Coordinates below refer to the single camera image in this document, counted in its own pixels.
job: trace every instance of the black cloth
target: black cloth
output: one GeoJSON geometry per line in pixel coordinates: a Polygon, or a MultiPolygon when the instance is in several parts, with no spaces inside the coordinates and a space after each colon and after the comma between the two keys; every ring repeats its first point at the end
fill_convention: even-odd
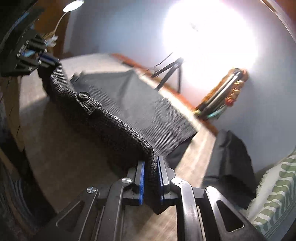
{"type": "Polygon", "coordinates": [[[218,133],[202,188],[214,186],[233,204],[247,209],[256,197],[252,161],[241,139],[231,131],[218,133]]]}
{"type": "MultiPolygon", "coordinates": [[[[81,85],[84,87],[84,91],[88,92],[91,96],[90,99],[82,101],[77,97],[78,93],[74,90],[72,83],[67,79],[67,76],[61,65],[55,68],[38,68],[39,77],[42,78],[43,87],[51,99],[56,103],[57,107],[61,110],[64,117],[69,121],[69,124],[73,125],[77,131],[82,132],[84,135],[90,137],[94,141],[100,139],[103,143],[110,147],[112,152],[112,158],[110,162],[127,173],[128,168],[135,167],[139,160],[145,161],[145,202],[153,209],[157,214],[163,212],[167,207],[161,205],[159,186],[158,186],[158,172],[157,164],[155,161],[155,154],[152,146],[148,141],[146,141],[137,131],[123,122],[120,118],[116,117],[109,110],[113,107],[113,110],[117,110],[117,104],[110,98],[104,95],[102,91],[99,91],[91,82],[87,84],[81,81],[81,85]],[[95,97],[102,97],[102,103],[95,97]]],[[[126,90],[128,85],[123,83],[121,85],[123,90],[126,90]]],[[[163,101],[165,108],[158,108],[155,110],[156,113],[164,111],[169,111],[171,116],[176,116],[170,106],[168,106],[165,101],[163,101]]],[[[128,116],[124,114],[126,112],[120,112],[121,117],[126,117],[129,121],[128,116]]],[[[158,114],[151,121],[158,123],[158,114]]],[[[171,132],[178,132],[178,128],[172,128],[169,126],[172,123],[170,120],[164,122],[165,125],[168,124],[169,130],[165,134],[171,134],[171,132]]],[[[184,128],[183,122],[177,122],[180,125],[180,129],[184,128]]],[[[150,127],[150,123],[146,123],[146,128],[150,127]]],[[[188,137],[192,136],[193,132],[188,132],[188,137]]],[[[183,137],[182,135],[172,135],[179,138],[187,139],[188,137],[183,137]]],[[[178,146],[180,143],[175,143],[175,146],[171,143],[169,139],[162,138],[162,140],[167,141],[169,148],[165,148],[165,152],[170,152],[174,147],[178,146]]]]}
{"type": "Polygon", "coordinates": [[[77,93],[88,92],[139,133],[170,168],[178,165],[196,134],[188,120],[134,70],[80,75],[72,84],[77,93]]]}

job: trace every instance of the bright light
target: bright light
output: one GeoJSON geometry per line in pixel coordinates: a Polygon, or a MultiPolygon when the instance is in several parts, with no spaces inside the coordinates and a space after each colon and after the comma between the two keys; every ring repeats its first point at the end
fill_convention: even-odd
{"type": "Polygon", "coordinates": [[[77,8],[79,8],[84,3],[84,0],[76,0],[74,2],[69,3],[64,9],[64,12],[70,12],[77,8]]]}
{"type": "Polygon", "coordinates": [[[206,91],[231,68],[250,68],[257,48],[244,19],[219,0],[182,0],[164,23],[167,54],[183,57],[184,77],[206,91]]]}

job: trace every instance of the black button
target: black button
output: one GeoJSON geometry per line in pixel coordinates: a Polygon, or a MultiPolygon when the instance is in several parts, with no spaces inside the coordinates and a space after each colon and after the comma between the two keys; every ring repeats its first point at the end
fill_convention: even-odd
{"type": "Polygon", "coordinates": [[[80,92],[78,95],[77,95],[77,98],[80,100],[80,101],[86,101],[86,100],[89,100],[90,99],[90,94],[87,93],[87,92],[80,92]]]}

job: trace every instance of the table surface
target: table surface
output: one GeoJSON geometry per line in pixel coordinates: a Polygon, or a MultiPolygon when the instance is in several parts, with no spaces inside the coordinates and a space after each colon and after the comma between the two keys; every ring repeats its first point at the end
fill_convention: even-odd
{"type": "MultiPolygon", "coordinates": [[[[73,57],[61,61],[70,79],[82,71],[124,72],[130,68],[107,54],[73,57]]],[[[157,83],[138,73],[151,87],[157,83]]],[[[176,175],[199,187],[205,174],[215,136],[165,88],[160,94],[196,128],[176,175]]],[[[106,150],[82,136],[64,120],[42,88],[37,72],[20,82],[20,125],[28,160],[45,197],[57,212],[88,186],[111,184],[118,178],[106,162],[106,150]]],[[[176,208],[155,215],[148,206],[127,207],[123,240],[177,240],[176,208]]]]}

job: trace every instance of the green and white striped fabric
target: green and white striped fabric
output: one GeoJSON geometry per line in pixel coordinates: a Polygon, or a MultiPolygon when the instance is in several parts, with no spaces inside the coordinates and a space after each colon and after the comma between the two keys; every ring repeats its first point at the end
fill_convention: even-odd
{"type": "Polygon", "coordinates": [[[295,195],[296,149],[263,176],[247,210],[248,220],[269,239],[294,208],[295,195]]]}

